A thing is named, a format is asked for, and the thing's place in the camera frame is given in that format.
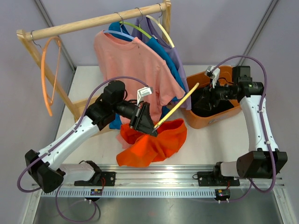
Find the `black t shirt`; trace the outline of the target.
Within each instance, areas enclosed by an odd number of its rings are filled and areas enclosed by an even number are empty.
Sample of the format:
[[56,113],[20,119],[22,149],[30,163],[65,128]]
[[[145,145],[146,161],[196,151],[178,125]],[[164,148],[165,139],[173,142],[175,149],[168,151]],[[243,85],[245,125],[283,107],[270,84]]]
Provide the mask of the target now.
[[210,117],[234,108],[230,101],[212,102],[208,87],[198,88],[191,94],[191,111],[199,117]]

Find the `yellow clothes hanger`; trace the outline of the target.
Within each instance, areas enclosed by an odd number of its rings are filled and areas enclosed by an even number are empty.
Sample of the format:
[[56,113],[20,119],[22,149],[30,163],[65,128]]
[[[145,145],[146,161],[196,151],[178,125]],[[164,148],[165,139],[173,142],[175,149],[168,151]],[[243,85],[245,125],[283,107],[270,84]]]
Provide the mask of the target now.
[[154,126],[152,132],[155,132],[190,96],[191,94],[198,88],[199,83],[196,83],[189,92]]

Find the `orange t shirt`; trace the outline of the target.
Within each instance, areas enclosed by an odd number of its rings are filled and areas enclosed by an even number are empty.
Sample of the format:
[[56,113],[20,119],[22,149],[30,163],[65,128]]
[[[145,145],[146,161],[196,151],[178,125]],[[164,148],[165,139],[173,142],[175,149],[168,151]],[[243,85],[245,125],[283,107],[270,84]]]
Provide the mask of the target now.
[[183,119],[164,122],[158,128],[158,136],[138,132],[121,126],[116,139],[124,149],[116,156],[119,166],[143,168],[152,162],[164,161],[177,153],[186,141],[187,128]]

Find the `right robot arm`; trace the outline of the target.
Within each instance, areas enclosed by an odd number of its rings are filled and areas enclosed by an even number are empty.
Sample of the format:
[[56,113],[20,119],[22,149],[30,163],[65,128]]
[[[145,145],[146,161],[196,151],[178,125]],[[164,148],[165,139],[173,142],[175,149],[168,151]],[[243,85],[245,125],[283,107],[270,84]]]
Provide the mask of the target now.
[[232,83],[221,85],[220,69],[209,66],[205,75],[210,78],[202,88],[194,108],[210,111],[221,101],[237,100],[243,111],[248,136],[249,151],[233,162],[217,162],[211,172],[198,172],[199,186],[239,186],[240,178],[271,179],[286,164],[286,152],[281,152],[271,133],[266,112],[265,84],[254,82],[249,66],[232,68]]

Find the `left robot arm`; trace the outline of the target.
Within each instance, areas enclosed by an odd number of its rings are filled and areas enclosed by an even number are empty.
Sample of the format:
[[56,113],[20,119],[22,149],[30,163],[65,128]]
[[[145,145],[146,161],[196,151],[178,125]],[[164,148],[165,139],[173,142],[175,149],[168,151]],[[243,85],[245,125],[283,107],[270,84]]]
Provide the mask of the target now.
[[156,137],[158,135],[150,116],[150,104],[145,96],[153,94],[153,88],[145,86],[137,90],[137,99],[127,101],[125,84],[112,78],[101,84],[103,93],[94,103],[87,103],[79,120],[59,139],[39,150],[25,154],[26,171],[45,193],[56,190],[64,183],[76,186],[102,186],[105,175],[93,161],[65,165],[63,162],[81,144],[98,134],[115,116],[129,119],[129,127]]

